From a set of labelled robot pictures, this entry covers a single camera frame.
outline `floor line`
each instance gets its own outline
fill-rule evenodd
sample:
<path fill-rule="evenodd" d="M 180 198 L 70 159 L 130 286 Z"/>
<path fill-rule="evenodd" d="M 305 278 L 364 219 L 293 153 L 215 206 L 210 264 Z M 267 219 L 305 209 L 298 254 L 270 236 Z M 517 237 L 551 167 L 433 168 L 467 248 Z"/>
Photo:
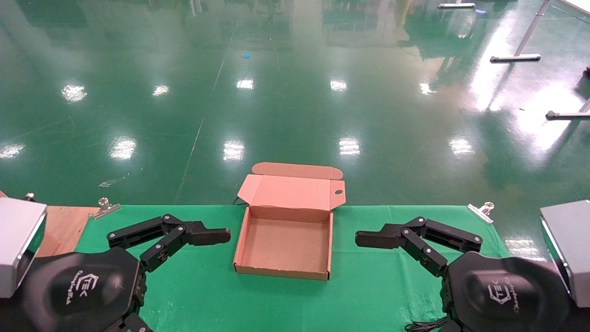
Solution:
<path fill-rule="evenodd" d="M 185 171 L 182 174 L 181 184 L 178 186 L 178 190 L 176 191 L 176 196 L 174 197 L 174 204 L 177 204 L 178 200 L 180 199 L 182 188 L 184 187 L 184 182 L 186 180 L 186 175 L 188 173 L 188 168 L 191 164 L 192 155 L 195 152 L 196 140 L 199 138 L 199 133 L 201 132 L 201 128 L 203 127 L 203 122 L 205 122 L 205 118 L 207 117 L 207 114 L 209 113 L 209 105 L 211 103 L 211 96 L 213 95 L 213 91 L 215 90 L 215 87 L 217 86 L 217 80 L 219 80 L 219 75 L 221 74 L 221 70 L 223 69 L 223 64 L 225 63 L 225 58 L 227 57 L 227 52 L 230 50 L 231 41 L 234 40 L 235 29 L 238 27 L 239 22 L 240 22 L 239 20 L 235 22 L 234 30 L 231 32 L 230 41 L 227 43 L 227 48 L 225 49 L 225 54 L 223 56 L 223 60 L 221 61 L 221 66 L 219 67 L 219 71 L 217 72 L 217 77 L 215 78 L 215 83 L 213 83 L 213 88 L 211 89 L 211 92 L 209 93 L 209 100 L 207 100 L 207 104 L 205 107 L 205 114 L 203 115 L 203 118 L 201 119 L 201 124 L 199 125 L 199 129 L 196 131 L 195 142 L 193 142 L 191 153 L 188 155 L 188 160 L 186 161 Z"/>

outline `cardboard box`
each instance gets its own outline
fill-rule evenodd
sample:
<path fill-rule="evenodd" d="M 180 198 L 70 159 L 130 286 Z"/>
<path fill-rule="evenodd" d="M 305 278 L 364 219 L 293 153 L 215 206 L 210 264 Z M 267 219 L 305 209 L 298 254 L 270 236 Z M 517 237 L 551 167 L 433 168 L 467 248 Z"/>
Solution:
<path fill-rule="evenodd" d="M 330 279 L 332 210 L 346 202 L 332 167 L 261 162 L 238 197 L 246 208 L 234 268 L 238 273 Z"/>

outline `black cable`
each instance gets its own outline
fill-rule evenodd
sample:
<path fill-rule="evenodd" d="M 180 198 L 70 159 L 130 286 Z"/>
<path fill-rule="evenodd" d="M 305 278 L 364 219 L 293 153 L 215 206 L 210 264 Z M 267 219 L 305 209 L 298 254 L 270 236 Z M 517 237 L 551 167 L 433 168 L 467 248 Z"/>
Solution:
<path fill-rule="evenodd" d="M 244 203 L 240 203 L 240 204 L 236 204 L 236 202 L 239 200 L 239 197 L 236 197 L 235 200 L 233 201 L 233 203 L 231 203 L 231 205 L 246 205 L 248 203 L 244 202 Z"/>
<path fill-rule="evenodd" d="M 429 332 L 435 328 L 443 327 L 447 321 L 447 317 L 435 321 L 415 321 L 412 324 L 406 325 L 404 330 L 406 332 Z"/>

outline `metal stand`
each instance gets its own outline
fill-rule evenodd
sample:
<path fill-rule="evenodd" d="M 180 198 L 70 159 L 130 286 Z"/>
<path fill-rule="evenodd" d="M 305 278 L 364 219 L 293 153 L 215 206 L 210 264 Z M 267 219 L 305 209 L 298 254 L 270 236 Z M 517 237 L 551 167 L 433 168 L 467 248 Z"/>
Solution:
<path fill-rule="evenodd" d="M 438 5 L 439 8 L 475 8 L 474 3 L 461 3 L 462 0 L 457 0 L 454 4 L 440 4 Z"/>
<path fill-rule="evenodd" d="M 496 62 L 539 61 L 539 60 L 541 60 L 540 54 L 522 54 L 522 51 L 525 49 L 526 43 L 529 41 L 530 36 L 533 34 L 535 29 L 537 28 L 537 25 L 539 24 L 539 21 L 541 20 L 541 18 L 545 14 L 547 7 L 549 7 L 550 1 L 551 0 L 545 0 L 543 2 L 543 5 L 541 5 L 539 12 L 537 12 L 537 14 L 535 15 L 535 18 L 533 19 L 533 22 L 530 24 L 529 29 L 526 31 L 525 36 L 522 38 L 520 45 L 518 45 L 516 52 L 514 52 L 514 56 L 511 56 L 511 57 L 491 57 L 491 59 L 490 59 L 491 62 L 496 63 Z"/>
<path fill-rule="evenodd" d="M 580 108 L 578 113 L 555 113 L 550 110 L 546 117 L 548 120 L 590 120 L 590 99 Z"/>

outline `wooden board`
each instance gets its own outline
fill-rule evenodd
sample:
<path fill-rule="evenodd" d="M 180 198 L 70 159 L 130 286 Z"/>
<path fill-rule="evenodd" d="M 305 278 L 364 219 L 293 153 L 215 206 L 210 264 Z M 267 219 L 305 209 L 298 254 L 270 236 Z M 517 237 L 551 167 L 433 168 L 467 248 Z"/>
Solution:
<path fill-rule="evenodd" d="M 98 210 L 98 207 L 48 206 L 45 236 L 37 257 L 74 251 L 88 218 Z"/>

